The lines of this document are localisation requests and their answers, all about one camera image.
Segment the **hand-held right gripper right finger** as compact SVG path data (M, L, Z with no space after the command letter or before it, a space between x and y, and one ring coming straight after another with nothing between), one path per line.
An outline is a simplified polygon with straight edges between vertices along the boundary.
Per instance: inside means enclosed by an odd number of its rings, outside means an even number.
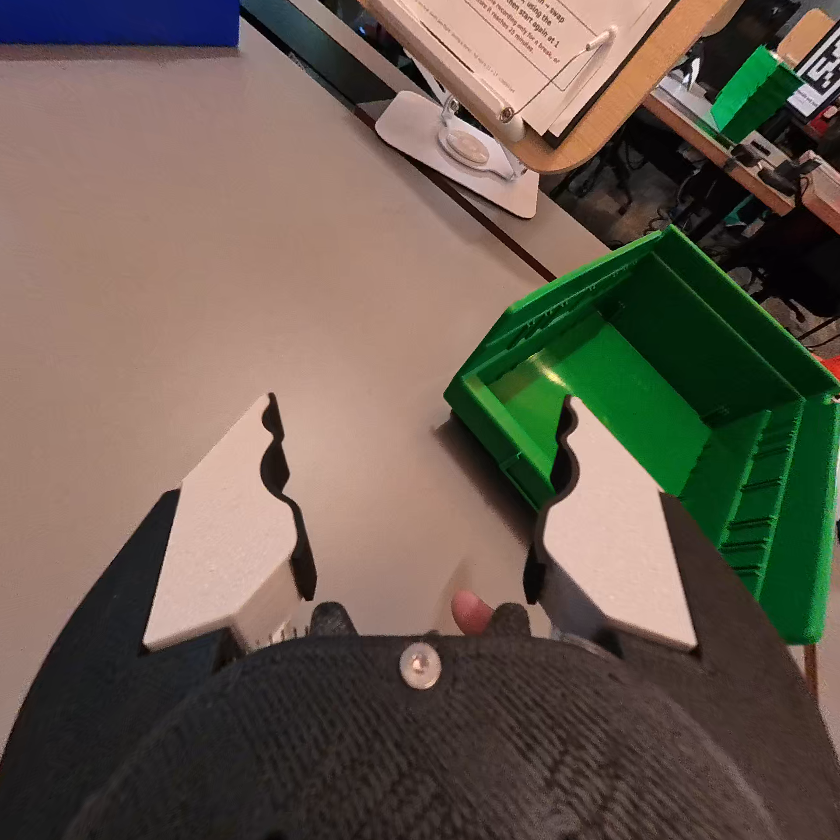
M533 541L551 638L595 645L621 632L693 652L660 485L577 396L563 401L557 456L560 488Z

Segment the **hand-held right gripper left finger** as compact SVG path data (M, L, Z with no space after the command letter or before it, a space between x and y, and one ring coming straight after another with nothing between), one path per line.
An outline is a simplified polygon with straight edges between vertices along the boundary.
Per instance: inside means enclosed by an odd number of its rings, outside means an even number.
M244 652L302 637L317 571L277 397L267 393L185 476L143 633L158 652L229 631Z

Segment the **green storage bin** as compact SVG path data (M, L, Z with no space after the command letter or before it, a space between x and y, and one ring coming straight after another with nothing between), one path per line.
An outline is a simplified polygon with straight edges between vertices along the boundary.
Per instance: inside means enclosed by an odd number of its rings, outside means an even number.
M719 91L710 116L723 138L739 144L782 109L803 83L778 54L759 46Z

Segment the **blue plastic bin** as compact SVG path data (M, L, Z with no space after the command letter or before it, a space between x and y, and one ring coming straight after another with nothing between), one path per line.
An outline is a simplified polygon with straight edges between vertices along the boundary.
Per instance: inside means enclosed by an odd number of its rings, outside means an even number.
M239 1L2 1L1 43L236 47Z

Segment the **white stand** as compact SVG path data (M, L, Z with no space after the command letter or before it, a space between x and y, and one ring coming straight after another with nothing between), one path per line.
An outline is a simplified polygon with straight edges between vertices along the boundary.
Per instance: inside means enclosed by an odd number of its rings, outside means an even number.
M507 107L492 87L440 38L436 14L425 2L372 1L364 8L403 47L434 100L399 92L377 118L385 143L521 219L538 208L539 176L508 148Z

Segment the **black white tag sign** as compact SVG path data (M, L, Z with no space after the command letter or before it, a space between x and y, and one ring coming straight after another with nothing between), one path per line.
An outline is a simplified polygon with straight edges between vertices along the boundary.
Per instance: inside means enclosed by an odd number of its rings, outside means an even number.
M824 35L794 68L801 85L789 96L787 108L808 123L839 95L839 23Z

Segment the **green plastic bin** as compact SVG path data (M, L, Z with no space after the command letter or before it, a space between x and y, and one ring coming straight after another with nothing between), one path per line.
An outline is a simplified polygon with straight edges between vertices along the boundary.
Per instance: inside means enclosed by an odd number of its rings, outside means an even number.
M505 310L444 392L535 510L582 400L681 500L790 645L823 637L838 381L675 227Z

